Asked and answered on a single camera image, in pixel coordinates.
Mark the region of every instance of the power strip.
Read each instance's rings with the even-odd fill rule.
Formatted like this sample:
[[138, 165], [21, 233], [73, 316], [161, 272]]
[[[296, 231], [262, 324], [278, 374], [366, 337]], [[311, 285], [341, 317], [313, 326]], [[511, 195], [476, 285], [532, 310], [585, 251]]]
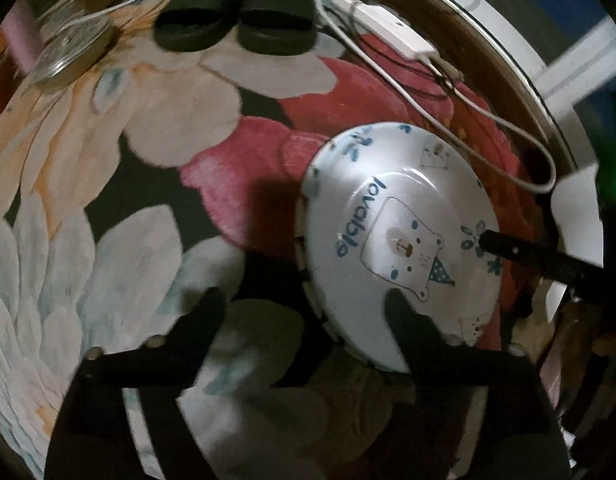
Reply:
[[418, 54], [427, 57], [437, 54], [430, 43], [389, 10], [381, 6], [364, 4], [360, 0], [332, 0], [332, 4], [346, 15], [349, 15], [355, 2], [357, 2], [355, 20], [388, 43], [405, 59], [414, 59]]

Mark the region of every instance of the floral pattern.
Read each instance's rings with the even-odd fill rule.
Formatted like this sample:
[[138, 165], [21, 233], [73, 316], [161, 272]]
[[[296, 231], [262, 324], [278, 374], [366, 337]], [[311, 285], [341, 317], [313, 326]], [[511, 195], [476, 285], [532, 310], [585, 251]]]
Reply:
[[[393, 431], [393, 407], [412, 405], [416, 392], [315, 332], [291, 263], [294, 204], [330, 137], [377, 121], [403, 123], [405, 133], [408, 124], [429, 126], [325, 29], [302, 56], [253, 54], [234, 31], [204, 52], [165, 52], [150, 28], [168, 1], [115, 11], [122, 34], [102, 60], [55, 94], [25, 80], [0, 115], [0, 433], [42, 478], [83, 352], [136, 348], [219, 286], [232, 300], [226, 320], [179, 399], [219, 478], [360, 478], [372, 467], [366, 450]], [[408, 62], [422, 73], [408, 70], [386, 44], [364, 38], [425, 110], [488, 160], [523, 173], [496, 124], [453, 97], [435, 97], [442, 89], [420, 64]], [[371, 140], [353, 140], [347, 156], [363, 156]], [[120, 186], [139, 167], [163, 183]], [[540, 219], [532, 198], [473, 167], [501, 231], [531, 239]], [[190, 212], [188, 202], [182, 211], [166, 181], [201, 209]], [[146, 200], [106, 220], [101, 212], [115, 192], [115, 204], [134, 204], [129, 192]], [[185, 221], [198, 221], [192, 242], [182, 235]], [[482, 257], [484, 229], [462, 227], [462, 248]], [[487, 263], [502, 275], [499, 303], [509, 308], [527, 277], [500, 258]], [[500, 347], [498, 324], [496, 311], [478, 346]], [[144, 469], [161, 478], [136, 392], [124, 397]]]

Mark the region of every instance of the table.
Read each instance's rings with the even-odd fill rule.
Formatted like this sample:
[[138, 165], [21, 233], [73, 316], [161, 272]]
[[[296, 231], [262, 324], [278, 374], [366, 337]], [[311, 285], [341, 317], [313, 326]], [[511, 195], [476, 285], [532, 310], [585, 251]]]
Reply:
[[[164, 52], [150, 27], [168, 1], [115, 12], [120, 38], [92, 69], [52, 95], [24, 82], [0, 116], [3, 438], [41, 478], [83, 352], [136, 348], [219, 286], [227, 320], [180, 405], [222, 478], [465, 472], [485, 389], [416, 388], [357, 362], [323, 331], [294, 262], [294, 203], [323, 142], [377, 121], [430, 126], [325, 30], [297, 57], [247, 52], [234, 31], [204, 52]], [[523, 174], [494, 123], [364, 38], [429, 113]], [[533, 238], [531, 197], [475, 171], [501, 231]], [[526, 281], [505, 264], [501, 308]], [[498, 312], [480, 344], [500, 347]], [[125, 394], [142, 463], [158, 478], [136, 394]]]

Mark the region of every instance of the plate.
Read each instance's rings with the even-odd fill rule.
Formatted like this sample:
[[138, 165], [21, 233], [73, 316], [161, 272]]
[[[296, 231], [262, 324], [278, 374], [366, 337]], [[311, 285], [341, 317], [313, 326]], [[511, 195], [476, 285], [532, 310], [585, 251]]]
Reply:
[[449, 340], [476, 343], [503, 267], [478, 236], [498, 231], [498, 222], [478, 177], [449, 144], [412, 124], [352, 128], [319, 150], [301, 192], [297, 257], [333, 338], [379, 368], [407, 372], [383, 318], [383, 297], [397, 287]]

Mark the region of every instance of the round table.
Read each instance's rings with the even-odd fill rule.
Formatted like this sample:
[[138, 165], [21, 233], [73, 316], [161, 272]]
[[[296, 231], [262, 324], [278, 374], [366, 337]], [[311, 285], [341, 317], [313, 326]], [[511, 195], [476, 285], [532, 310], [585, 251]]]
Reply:
[[[42, 478], [83, 352], [136, 348], [218, 286], [227, 318], [180, 406], [220, 478], [465, 472], [485, 388], [416, 388], [356, 361], [312, 313], [294, 260], [299, 184], [324, 142], [378, 121], [432, 128], [326, 29], [296, 57], [247, 52], [234, 31], [203, 52], [162, 51], [150, 28], [168, 1], [113, 13], [120, 37], [94, 67], [55, 94], [24, 81], [0, 116], [6, 443]], [[429, 113], [495, 164], [524, 173], [492, 121], [364, 38]], [[501, 231], [533, 238], [532, 198], [474, 169]], [[499, 272], [499, 306], [509, 309], [526, 275], [508, 263]], [[483, 332], [482, 347], [500, 348], [498, 310]], [[144, 468], [159, 478], [136, 394], [124, 395]]]

